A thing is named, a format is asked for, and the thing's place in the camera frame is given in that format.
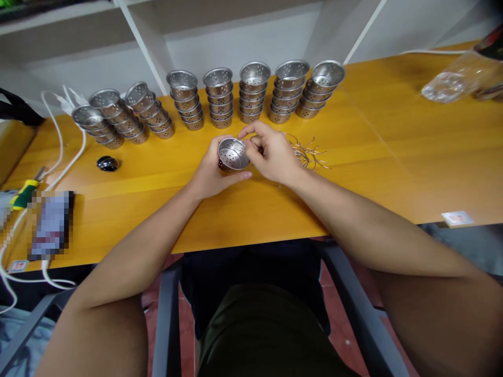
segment plastic bottle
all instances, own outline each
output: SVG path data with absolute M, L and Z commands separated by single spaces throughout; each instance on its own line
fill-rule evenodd
M 430 81 L 421 94 L 435 102 L 450 103 L 471 94 L 503 67 L 503 25 L 473 49 L 456 59 Z

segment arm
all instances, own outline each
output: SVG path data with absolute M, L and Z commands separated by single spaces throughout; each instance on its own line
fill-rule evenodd
M 211 141 L 189 184 L 119 242 L 73 293 L 37 377 L 146 374 L 141 292 L 161 272 L 199 203 L 252 175 L 220 174 L 217 147 L 225 137 Z
M 263 123 L 238 137 L 257 169 L 295 191 L 344 251 L 374 271 L 420 375 L 491 375 L 501 360 L 503 289 L 468 260 L 382 206 L 304 169 Z

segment orange tabletop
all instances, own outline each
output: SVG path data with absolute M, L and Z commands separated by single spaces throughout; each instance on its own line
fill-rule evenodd
M 260 119 L 295 135 L 301 143 L 315 137 L 313 145 L 327 151 L 323 160 L 331 168 L 317 168 L 321 175 L 414 223 L 442 221 L 441 213 L 455 210 L 467 211 L 475 225 L 501 223 L 503 106 L 471 97 L 444 105 L 419 94 L 455 58 L 411 54 L 351 64 L 345 81 L 314 119 L 293 114 L 287 123 L 275 125 L 266 111 Z M 266 107 L 271 93 L 272 79 Z M 108 150 L 88 137 L 84 155 L 57 187 L 73 190 L 77 196 L 69 248 L 51 267 L 101 261 L 189 181 L 212 137 L 237 135 L 245 126 L 237 110 L 238 85 L 234 85 L 233 122 L 224 130 L 213 127 L 205 91 L 199 95 L 205 118 L 201 130 L 188 131 L 173 100 L 162 97 L 176 127 L 172 138 L 161 140 L 151 134 L 142 145 L 125 142 L 117 150 Z M 58 123 L 65 143 L 64 161 L 46 184 L 81 144 L 80 131 L 69 116 L 58 117 Z M 3 189 L 19 188 L 42 165 L 51 166 L 58 148 L 54 126 L 47 121 Z M 121 160 L 121 168 L 114 173 L 100 171 L 96 161 L 104 155 Z M 174 253 L 326 234 L 295 194 L 252 171 L 250 180 L 199 206 Z M 8 250 L 4 265 L 26 258 L 27 241 L 25 227 Z M 40 263 L 28 267 L 39 268 Z

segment chair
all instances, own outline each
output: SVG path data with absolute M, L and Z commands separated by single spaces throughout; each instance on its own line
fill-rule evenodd
M 369 374 L 379 377 L 408 376 L 403 358 L 380 319 L 386 313 L 372 306 L 342 249 L 334 243 L 324 242 L 316 242 L 316 247 L 341 297 Z M 182 374 L 178 318 L 178 283 L 182 260 L 162 273 L 152 377 L 180 377 Z M 47 295 L 42 299 L 0 355 L 0 377 L 6 375 L 47 309 L 51 305 L 58 305 L 62 309 L 72 292 Z

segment perforated metal cup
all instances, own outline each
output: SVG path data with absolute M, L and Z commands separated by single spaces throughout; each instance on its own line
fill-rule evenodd
M 267 88 L 271 68 L 259 61 L 247 63 L 239 72 L 240 86 L 246 93 L 259 93 Z
M 215 120 L 226 120 L 226 119 L 229 119 L 230 117 L 232 117 L 232 114 L 233 114 L 233 110 L 231 109 L 230 111 L 228 111 L 227 113 L 223 113 L 223 114 L 215 114 L 213 112 L 210 111 L 210 116 L 215 119 Z
M 159 101 L 158 99 L 155 99 L 154 102 L 149 107 L 147 107 L 142 112 L 138 113 L 138 115 L 140 116 L 140 118 L 146 119 L 146 118 L 149 118 L 152 115 L 154 115 L 161 108 L 162 108 L 161 101 Z
M 151 131 L 156 135 L 159 139 L 169 139 L 171 136 L 174 135 L 174 127 L 173 125 L 170 125 L 169 127 L 166 127 L 160 131 L 154 131 L 151 129 Z
M 106 118 L 116 116 L 126 107 L 120 93 L 115 89 L 103 89 L 93 93 L 89 104 L 96 107 Z
M 327 99 L 329 99 L 332 94 L 334 93 L 334 90 L 332 90 L 331 92 L 328 92 L 328 93 L 324 93 L 324 94 L 316 94 L 316 93 L 313 93 L 311 92 L 308 87 L 306 86 L 304 88 L 304 98 L 309 100 L 309 101 L 313 101 L 313 102 L 319 102 L 319 101 L 326 101 Z
M 189 122 L 184 122 L 184 123 L 190 131 L 197 131 L 204 126 L 204 118 L 201 118 L 198 121 L 195 121 L 193 123 L 189 123 Z
M 133 116 L 133 112 L 129 107 L 124 107 L 122 111 L 116 114 L 113 117 L 105 117 L 106 121 L 112 123 L 113 125 L 124 122 L 125 120 L 131 118 Z
M 190 116 L 196 115 L 200 111 L 201 111 L 201 103 L 199 102 L 198 105 L 195 108 L 193 108 L 192 110 L 189 110 L 187 112 L 183 112 L 181 110 L 178 110 L 178 113 L 183 118 L 183 117 L 190 117 Z
M 335 60 L 325 60 L 314 66 L 307 87 L 313 93 L 323 94 L 334 90 L 346 77 L 346 69 Z
M 318 113 L 321 111 L 321 109 L 323 107 L 325 107 L 325 105 L 323 105 L 319 109 L 308 109 L 308 108 L 302 106 L 302 104 L 299 103 L 299 105 L 297 106 L 297 109 L 295 110 L 295 112 L 301 118 L 311 119 L 311 118 L 314 118 L 316 115 L 318 115 Z
M 267 90 L 267 88 L 263 89 L 261 92 L 258 92 L 258 93 L 247 93 L 243 90 L 243 87 L 240 83 L 239 84 L 239 98 L 245 99 L 247 101 L 256 101 L 266 95 L 266 90 Z
M 190 117 L 182 116 L 182 120 L 184 122 L 193 123 L 195 121 L 198 121 L 202 117 L 203 117 L 203 110 L 199 111 L 196 115 L 192 115 Z
M 192 97 L 185 101 L 174 100 L 174 105 L 178 111 L 188 112 L 194 109 L 199 104 L 199 94 L 194 94 Z
M 119 132 L 128 132 L 138 126 L 138 118 L 131 116 L 131 118 L 126 119 L 124 122 L 114 125 L 115 129 Z
M 105 127 L 103 127 L 103 128 L 95 129 L 95 130 L 86 130 L 85 132 L 87 132 L 87 134 L 91 135 L 91 136 L 103 136 L 103 135 L 109 134 L 113 130 L 114 130 L 114 126 L 108 124 L 108 125 L 105 125 Z
M 214 97 L 208 93 L 208 89 L 206 89 L 206 93 L 208 95 L 208 102 L 214 105 L 223 105 L 226 104 L 234 99 L 234 96 L 232 95 L 232 89 L 234 85 L 231 85 L 231 92 L 228 94 L 225 94 L 223 96 L 217 96 Z
M 278 89 L 276 84 L 274 84 L 274 90 L 272 91 L 273 96 L 280 99 L 295 98 L 301 93 L 302 87 L 298 87 L 296 89 Z
M 239 118 L 241 119 L 241 121 L 243 123 L 249 124 L 253 121 L 258 120 L 260 118 L 260 114 L 262 114 L 262 113 L 258 113 L 255 115 L 247 115 L 247 114 L 243 114 L 242 112 L 239 112 Z
M 286 123 L 290 117 L 292 116 L 293 112 L 295 111 L 295 108 L 293 108 L 289 113 L 286 114 L 278 114 L 274 110 L 274 105 L 271 104 L 271 107 L 269 109 L 269 119 L 276 124 L 283 124 Z
M 273 95 L 272 103 L 274 103 L 274 105 L 278 107 L 293 108 L 297 106 L 297 103 L 299 103 L 301 95 L 302 94 L 299 93 L 294 98 L 278 98 L 275 95 Z
M 305 99 L 304 97 L 302 97 L 300 99 L 300 103 L 305 108 L 308 108 L 308 109 L 311 109 L 311 110 L 316 110 L 316 109 L 319 109 L 319 108 L 322 108 L 323 106 L 325 106 L 326 100 L 319 101 L 319 102 L 314 102 L 314 101 L 310 101 L 310 100 Z
M 262 111 L 263 108 L 264 108 L 263 105 L 259 105 L 259 106 L 256 106 L 256 107 L 243 107 L 243 106 L 240 106 L 239 110 L 241 111 L 241 113 L 243 113 L 245 115 L 255 115 L 255 114 L 259 114 Z
M 225 138 L 218 144 L 218 167 L 226 173 L 243 170 L 250 164 L 245 145 L 236 138 Z
M 124 136 L 117 132 L 112 140 L 106 142 L 97 141 L 97 143 L 108 149 L 117 149 L 120 148 L 122 144 L 124 144 Z
M 132 142 L 133 144 L 143 144 L 148 140 L 148 130 L 148 127 L 144 126 L 143 123 L 140 123 L 138 134 L 126 137 L 126 140 Z
M 232 71 L 229 68 L 215 68 L 203 77 L 208 94 L 219 97 L 232 90 Z
M 88 131 L 98 130 L 108 125 L 99 110 L 90 105 L 76 107 L 72 111 L 72 119 L 75 123 Z
M 240 104 L 240 106 L 243 106 L 243 107 L 257 107 L 257 106 L 260 106 L 261 104 L 264 103 L 265 98 L 266 98 L 265 93 L 262 96 L 262 98 L 257 99 L 256 101 L 247 101 L 244 98 L 240 98 L 239 104 Z
M 173 121 L 171 120 L 171 118 L 168 118 L 164 123 L 161 123 L 160 125 L 149 126 L 149 127 L 152 131 L 157 132 L 157 131 L 165 130 L 168 127 L 171 127 L 172 124 L 173 124 Z
M 232 110 L 232 101 L 223 105 L 213 105 L 210 103 L 210 111 L 215 114 L 225 114 Z
M 171 96 L 178 101 L 192 98 L 198 92 L 198 78 L 188 71 L 171 71 L 166 76 Z
M 104 142 L 111 141 L 111 140 L 115 139 L 115 135 L 117 135 L 117 131 L 114 128 L 109 133 L 107 133 L 105 135 L 94 136 L 94 139 L 98 143 L 104 143 Z
M 232 114 L 229 118 L 227 119 L 224 119 L 224 120 L 217 120 L 217 119 L 213 119 L 213 116 L 210 114 L 210 117 L 211 117 L 211 123 L 213 123 L 213 125 L 216 127 L 216 128 L 227 128 L 231 125 L 232 123 Z
M 126 137 L 126 138 L 133 137 L 133 136 L 138 135 L 141 132 L 141 130 L 143 129 L 143 127 L 144 127 L 144 124 L 138 122 L 136 124 L 135 128 L 133 128 L 133 129 L 131 129 L 129 131 L 126 131 L 126 132 L 121 132 L 121 134 L 124 135 L 124 137 Z
M 309 72 L 309 63 L 305 60 L 289 60 L 276 68 L 276 87 L 278 89 L 295 89 L 304 85 Z
M 150 118 L 145 119 L 145 122 L 149 126 L 156 126 L 164 123 L 169 118 L 169 114 L 166 110 L 161 108 L 158 112 L 152 115 Z
M 156 100 L 154 93 L 144 81 L 134 84 L 126 93 L 126 105 L 132 107 L 137 113 L 148 109 Z
M 283 108 L 283 107 L 276 106 L 274 103 L 271 103 L 271 110 L 274 111 L 276 114 L 285 115 L 285 114 L 293 113 L 295 111 L 295 106 Z

